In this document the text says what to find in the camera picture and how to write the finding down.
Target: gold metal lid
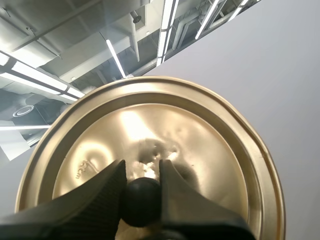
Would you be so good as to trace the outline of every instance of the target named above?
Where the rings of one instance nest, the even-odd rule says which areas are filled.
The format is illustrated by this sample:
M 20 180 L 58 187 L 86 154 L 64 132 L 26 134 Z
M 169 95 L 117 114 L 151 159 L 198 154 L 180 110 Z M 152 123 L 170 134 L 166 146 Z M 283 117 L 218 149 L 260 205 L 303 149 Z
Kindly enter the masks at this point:
M 239 213 L 261 240 L 283 240 L 285 208 L 271 156 L 225 99 L 170 77 L 134 77 L 71 105 L 42 137 L 20 183 L 16 211 L 80 186 L 116 159 L 128 180 L 157 179 L 170 159 L 204 197 Z M 117 239 L 132 230 L 120 226 Z

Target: white wall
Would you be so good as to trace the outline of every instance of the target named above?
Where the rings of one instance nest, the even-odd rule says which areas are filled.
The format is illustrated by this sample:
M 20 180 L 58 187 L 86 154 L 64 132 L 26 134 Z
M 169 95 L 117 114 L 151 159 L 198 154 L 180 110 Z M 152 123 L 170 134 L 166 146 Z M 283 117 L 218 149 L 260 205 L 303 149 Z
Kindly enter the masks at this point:
M 201 84 L 268 146 L 288 240 L 320 239 L 320 1 L 261 0 L 146 75 Z
M 0 120 L 0 126 L 7 127 L 14 125 L 13 121 Z M 30 146 L 19 130 L 10 130 L 0 132 L 0 148 L 2 148 L 7 158 L 11 161 L 30 149 Z

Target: linear led light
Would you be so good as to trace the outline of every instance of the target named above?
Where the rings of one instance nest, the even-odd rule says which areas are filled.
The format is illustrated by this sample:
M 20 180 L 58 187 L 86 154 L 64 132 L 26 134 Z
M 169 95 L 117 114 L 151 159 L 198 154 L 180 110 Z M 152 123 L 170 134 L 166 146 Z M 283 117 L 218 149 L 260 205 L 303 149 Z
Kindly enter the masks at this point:
M 200 34 L 203 32 L 203 30 L 205 29 L 205 27 L 207 26 L 209 20 L 211 19 L 214 11 L 215 11 L 215 8 L 216 6 L 218 5 L 219 3 L 219 0 L 214 0 L 211 8 L 209 9 L 208 13 L 206 14 L 202 24 L 201 24 L 201 27 L 199 28 L 198 32 L 196 33 L 195 35 L 195 39 L 197 40 L 199 37 L 200 37 Z
M 244 6 L 244 5 L 246 5 L 247 4 L 247 2 L 248 2 L 249 0 L 243 0 L 241 3 L 240 3 L 240 6 Z
M 124 70 L 123 70 L 123 68 L 122 68 L 122 66 L 121 66 L 121 64 L 119 62 L 119 59 L 118 59 L 117 54 L 116 54 L 116 52 L 114 50 L 114 47 L 112 46 L 112 44 L 111 44 L 109 39 L 106 40 L 106 44 L 108 45 L 108 48 L 109 48 L 109 50 L 110 50 L 110 52 L 111 52 L 111 54 L 112 54 L 112 56 L 114 58 L 114 61 L 115 61 L 116 65 L 117 65 L 122 77 L 125 79 L 126 78 L 126 74 L 125 74 L 125 72 L 124 72 Z
M 2 52 L 0 52 L 0 65 L 6 67 L 6 63 L 8 62 L 8 60 L 10 59 L 9 56 L 3 54 Z M 32 81 L 29 81 L 29 80 L 26 80 L 22 77 L 19 77 L 19 76 L 16 76 L 16 75 L 13 75 L 13 74 L 10 74 L 10 73 L 7 73 L 7 72 L 4 72 L 2 74 L 0 74 L 1 77 L 4 77 L 6 79 L 9 79 L 9 80 L 12 80 L 12 81 L 15 81 L 15 82 L 18 82 L 18 83 L 21 83 L 21 84 L 24 84 L 24 85 L 27 85 L 27 86 L 30 86 L 30 87 L 33 87 L 33 88 L 36 88 L 36 89 L 39 89 L 39 90 L 42 90 L 42 91 L 45 91 L 47 93 L 50 93 L 50 94 L 54 94 L 54 95 L 58 95 L 58 94 L 61 94 L 63 93 L 64 91 L 67 90 L 68 88 L 68 85 L 57 80 L 57 79 L 54 79 L 53 77 L 51 76 L 48 76 L 46 75 L 45 73 L 42 73 L 41 71 L 31 67 L 31 66 L 28 66 L 18 60 L 16 60 L 16 63 L 14 64 L 14 66 L 11 68 L 13 71 L 17 72 L 17 73 L 20 73 L 22 75 L 25 75 L 25 76 L 28 76 L 32 79 L 35 79 L 39 82 L 42 82 L 46 85 L 49 85 L 49 86 L 52 86 L 58 90 L 61 90 L 61 91 L 58 91 L 58 90 L 53 90 L 49 87 L 46 87 L 46 86 L 42 86 L 41 84 L 38 84 L 38 83 L 34 83 Z M 82 98 L 85 94 L 77 89 L 74 89 L 73 87 L 69 87 L 68 90 L 67 90 L 67 93 L 75 96 L 75 97 L 78 97 L 78 98 Z M 66 98 L 66 99 L 69 99 L 69 100 L 72 100 L 72 101 L 76 101 L 77 99 L 75 97 L 72 97 L 72 96 L 68 96 L 66 94 L 62 94 L 61 97 L 63 98 Z
M 28 129 L 49 129 L 51 125 L 35 125 L 35 126 L 0 126 L 0 131 L 10 130 L 28 130 Z
M 179 0 L 164 1 L 156 66 L 159 66 L 165 61 L 164 56 L 167 53 L 172 25 L 174 24 L 174 21 L 175 21 L 175 15 L 178 8 L 178 4 L 179 4 Z
M 0 65 L 4 66 L 8 62 L 8 60 L 9 57 L 0 52 Z
M 22 62 L 17 61 L 16 64 L 12 68 L 13 71 L 16 71 L 18 73 L 21 73 L 23 75 L 26 75 L 30 78 L 33 78 L 35 80 L 38 80 L 44 84 L 48 84 L 52 87 L 55 87 L 57 89 L 60 89 L 62 91 L 67 89 L 67 85 L 63 82 L 60 82 L 28 65 L 25 65 Z
M 162 23 L 161 23 L 161 29 L 166 30 L 171 27 L 171 25 L 174 23 L 176 11 L 178 8 L 179 0 L 165 0 L 164 1 L 164 8 L 163 8 L 163 15 L 162 15 Z
M 70 87 L 69 89 L 68 89 L 68 91 L 66 91 L 68 94 L 72 94 L 72 95 L 74 95 L 74 96 L 76 96 L 76 97 L 78 97 L 78 98 L 82 98 L 85 94 L 83 93 L 83 92 L 81 92 L 81 91 L 78 91 L 78 90 L 76 90 L 76 89 L 74 89 L 74 88 L 72 88 L 72 87 Z
M 238 6 L 238 8 L 234 11 L 234 13 L 232 14 L 232 16 L 228 19 L 228 22 L 231 21 L 232 19 L 234 19 L 242 10 L 242 8 L 247 4 L 249 0 L 243 0 L 240 5 Z
M 161 32 L 159 36 L 159 44 L 158 44 L 158 57 L 162 57 L 166 44 L 167 32 Z
M 77 101 L 78 99 L 72 97 L 72 96 L 69 96 L 69 95 L 65 95 L 65 94 L 61 94 L 60 97 L 63 97 L 65 99 L 69 99 L 69 100 L 72 100 L 72 101 Z
M 228 19 L 228 22 L 231 21 L 232 19 L 234 19 L 238 14 L 239 12 L 241 11 L 242 7 L 238 7 L 234 13 L 232 14 L 232 16 Z
M 24 85 L 28 85 L 28 86 L 33 87 L 35 89 L 39 89 L 39 90 L 45 91 L 45 92 L 50 93 L 50 94 L 55 94 L 55 95 L 56 94 L 60 94 L 60 92 L 58 92 L 56 90 L 52 90 L 52 89 L 50 89 L 48 87 L 41 86 L 41 85 L 36 84 L 36 83 L 34 83 L 32 81 L 25 80 L 25 79 L 23 79 L 21 77 L 12 75 L 12 74 L 7 73 L 7 72 L 0 74 L 0 76 L 4 77 L 6 79 L 9 79 L 9 80 L 24 84 Z

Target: ceiling duct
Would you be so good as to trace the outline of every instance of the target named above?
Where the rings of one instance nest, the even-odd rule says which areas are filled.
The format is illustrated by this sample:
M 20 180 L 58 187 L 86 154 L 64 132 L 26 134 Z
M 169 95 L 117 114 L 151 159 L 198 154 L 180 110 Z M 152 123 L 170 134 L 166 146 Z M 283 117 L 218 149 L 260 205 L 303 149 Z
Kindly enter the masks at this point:
M 31 45 L 33 51 L 41 52 L 43 61 L 37 62 L 43 65 L 106 25 L 150 2 L 151 0 L 73 0 L 72 7 L 65 0 L 33 0 L 32 3 L 5 1 L 0 4 L 1 48 L 16 56 L 15 52 L 29 49 Z M 80 15 L 91 32 L 85 31 L 83 22 L 76 19 Z
M 38 94 L 15 94 L 0 89 L 0 120 L 9 121 L 22 117 L 34 109 L 34 105 L 45 97 Z

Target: exposed ceiling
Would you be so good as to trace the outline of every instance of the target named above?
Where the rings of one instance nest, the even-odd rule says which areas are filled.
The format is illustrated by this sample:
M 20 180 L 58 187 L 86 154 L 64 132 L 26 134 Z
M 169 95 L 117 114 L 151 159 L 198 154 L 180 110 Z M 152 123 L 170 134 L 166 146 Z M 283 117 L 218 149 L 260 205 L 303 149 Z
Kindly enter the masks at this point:
M 227 22 L 241 1 L 219 0 L 222 9 L 216 12 L 215 21 L 209 22 L 202 35 Z M 86 92 L 88 88 L 122 78 L 106 45 L 109 39 L 125 74 L 141 76 L 156 65 L 164 2 L 3 0 L 0 50 Z M 245 9 L 256 3 L 257 0 L 249 0 Z M 196 41 L 195 35 L 211 4 L 212 0 L 179 0 L 166 59 Z M 132 23 L 132 11 L 141 16 L 136 24 Z M 20 119 L 15 117 L 17 124 L 34 125 L 38 117 L 50 124 L 59 116 L 63 105 L 72 103 L 0 76 L 0 103 L 11 99 L 0 104 L 0 120 L 12 121 L 8 116 L 17 108 L 18 100 L 32 96 L 36 99 L 33 101 L 36 111 Z

